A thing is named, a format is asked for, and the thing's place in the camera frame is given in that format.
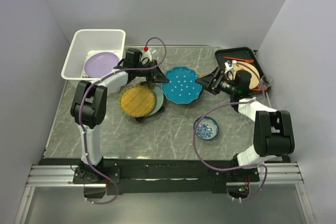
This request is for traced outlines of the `teal dotted scalloped plate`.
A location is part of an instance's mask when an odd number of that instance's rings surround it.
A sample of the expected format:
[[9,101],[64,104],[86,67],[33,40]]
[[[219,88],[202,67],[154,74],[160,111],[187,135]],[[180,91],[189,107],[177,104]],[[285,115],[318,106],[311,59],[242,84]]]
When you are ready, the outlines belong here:
[[161,90],[165,97],[175,104],[190,104],[197,100],[203,87],[196,83],[200,78],[197,71],[185,66],[168,70],[165,76],[169,82],[162,83]]

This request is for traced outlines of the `lilac plate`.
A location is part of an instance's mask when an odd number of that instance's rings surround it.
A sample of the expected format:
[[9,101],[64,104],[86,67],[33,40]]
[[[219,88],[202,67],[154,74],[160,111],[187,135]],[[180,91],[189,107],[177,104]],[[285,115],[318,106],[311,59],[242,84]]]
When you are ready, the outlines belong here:
[[90,78],[101,78],[109,74],[118,62],[119,57],[116,54],[112,52],[100,52],[86,61],[84,72]]

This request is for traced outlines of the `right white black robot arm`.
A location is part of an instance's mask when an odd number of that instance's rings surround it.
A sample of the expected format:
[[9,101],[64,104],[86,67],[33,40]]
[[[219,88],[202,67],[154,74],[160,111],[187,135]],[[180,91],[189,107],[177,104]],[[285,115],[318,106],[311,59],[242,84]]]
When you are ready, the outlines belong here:
[[253,143],[234,157],[232,167],[217,168],[202,158],[199,159],[212,170],[229,172],[235,181],[242,181],[248,175],[249,168],[263,166],[265,161],[291,154],[295,149],[290,113],[265,106],[250,95],[249,85],[253,74],[253,71],[239,70],[230,80],[227,74],[217,67],[210,74],[195,81],[211,94],[224,92],[229,95],[230,101],[221,106],[231,106],[234,111],[254,123]]

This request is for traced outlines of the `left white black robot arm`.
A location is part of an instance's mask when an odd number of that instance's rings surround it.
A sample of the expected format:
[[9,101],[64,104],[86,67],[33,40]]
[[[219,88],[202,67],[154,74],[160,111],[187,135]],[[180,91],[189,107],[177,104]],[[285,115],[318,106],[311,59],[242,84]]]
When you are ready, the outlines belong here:
[[163,62],[151,59],[141,62],[142,52],[131,48],[126,51],[125,58],[107,74],[94,81],[80,81],[77,84],[70,114],[75,119],[81,135],[81,161],[77,174],[98,183],[105,179],[112,181],[104,174],[103,154],[100,147],[100,124],[107,111],[107,97],[113,90],[130,83],[136,77],[144,77],[148,82],[168,82],[168,78],[160,69]]

